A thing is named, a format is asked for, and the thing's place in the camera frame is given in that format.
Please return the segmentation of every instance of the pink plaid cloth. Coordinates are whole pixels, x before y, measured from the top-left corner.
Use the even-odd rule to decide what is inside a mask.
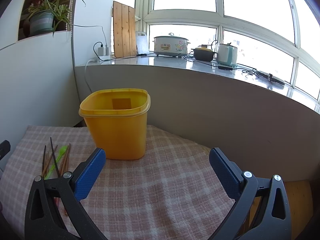
[[[3,215],[22,237],[30,187],[41,173],[50,136],[58,148],[71,143],[70,171],[95,149],[86,127],[28,127],[0,180]],[[145,156],[107,160],[81,203],[110,240],[207,240],[234,201],[212,170],[205,147],[148,125]],[[59,209],[67,229],[76,235],[61,201]]]

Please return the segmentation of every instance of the potted plant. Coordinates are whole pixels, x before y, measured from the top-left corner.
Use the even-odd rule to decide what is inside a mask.
[[[37,3],[31,3],[27,8],[28,19],[30,20],[30,36],[50,32],[54,35],[58,24],[61,22],[71,26],[68,18],[71,12],[68,2],[69,0],[38,0]]]

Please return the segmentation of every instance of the windowsill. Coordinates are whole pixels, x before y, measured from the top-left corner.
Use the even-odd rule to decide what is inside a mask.
[[[205,62],[203,64],[201,62],[190,62],[186,61],[183,58],[173,58],[173,57],[156,57],[154,54],[150,54],[149,57],[139,56],[139,57],[129,57],[129,58],[119,58],[114,59],[111,61],[104,61],[104,62],[90,62],[88,66],[95,66],[95,65],[149,65],[149,66],[160,66],[160,67],[171,67],[171,68],[180,68],[186,70],[193,70],[199,72],[205,72],[209,74],[215,74],[219,76],[224,76],[236,80],[241,80],[243,82],[247,82],[267,90],[271,90],[288,98],[291,98],[308,108],[314,110],[318,114],[320,114],[320,105],[317,100],[312,98],[311,96],[307,95],[303,91],[299,89],[294,89],[290,85],[286,84],[284,86],[270,82],[265,78],[256,78],[255,76],[250,76],[242,72],[241,69],[236,70],[221,70],[217,68],[216,62],[211,62],[212,67],[206,64],[210,64],[210,62]]]

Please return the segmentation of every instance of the slow cooker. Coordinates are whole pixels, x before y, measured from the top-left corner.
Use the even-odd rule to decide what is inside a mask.
[[[169,33],[169,36],[157,36],[154,37],[155,50],[154,53],[166,56],[186,56],[188,54],[188,39],[174,36],[173,33]]]

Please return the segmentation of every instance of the power cord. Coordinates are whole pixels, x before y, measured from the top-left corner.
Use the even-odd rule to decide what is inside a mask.
[[[84,27],[84,28],[88,28],[88,27],[101,27],[102,32],[103,32],[103,36],[104,36],[104,40],[105,40],[106,45],[107,45],[107,38],[106,38],[106,35],[105,35],[104,31],[103,31],[103,27],[102,27],[102,26],[100,26],[100,25],[81,26],[81,25],[75,25],[75,24],[72,24],[72,25],[73,25],[73,26],[77,26],[77,27]]]
[[[214,45],[214,50],[212,49],[212,45],[213,43],[216,41],[216,44]],[[214,52],[217,52],[217,47],[218,47],[218,40],[214,40],[212,43],[211,43],[211,50],[214,51]]]
[[[89,88],[89,90],[90,90],[90,93],[92,94],[92,89],[91,89],[91,87],[90,87],[90,85],[89,85],[89,83],[88,83],[88,81],[87,81],[87,76],[86,76],[87,66],[88,66],[88,64],[89,64],[90,61],[95,61],[95,60],[94,60],[94,59],[89,59],[88,62],[87,62],[87,64],[85,64],[85,67],[84,67],[84,81],[85,81],[85,83],[87,84],[87,86],[88,86],[88,88]]]
[[[213,66],[212,64],[208,64],[208,63],[204,63],[204,62],[201,62],[199,60],[188,60],[186,59],[182,54],[181,56],[186,60],[186,61],[189,61],[189,62],[199,62],[199,63],[202,63],[202,64],[205,64],[205,65],[208,65],[208,66]],[[255,72],[255,70],[257,70],[256,68],[253,68],[253,67],[249,67],[249,68],[252,68],[252,70],[249,70],[249,69],[245,69],[245,68],[242,68],[242,67],[236,67],[236,68],[233,68],[234,69],[243,69],[242,70],[242,73],[246,73],[247,75],[250,75],[250,76],[256,76],[257,78],[260,78],[260,76]]]
[[[99,60],[101,61],[111,61],[111,60],[116,60],[117,58],[134,58],[134,57],[140,57],[140,55],[136,55],[136,56],[133,56],[133,57],[115,57],[115,58],[111,58],[111,59],[101,59],[98,54],[96,53],[96,51],[94,50],[94,46],[96,46],[98,43],[101,43],[101,45],[103,46],[102,42],[101,41],[98,41],[96,42],[94,45],[93,45],[93,52],[96,54],[96,56],[98,57]]]

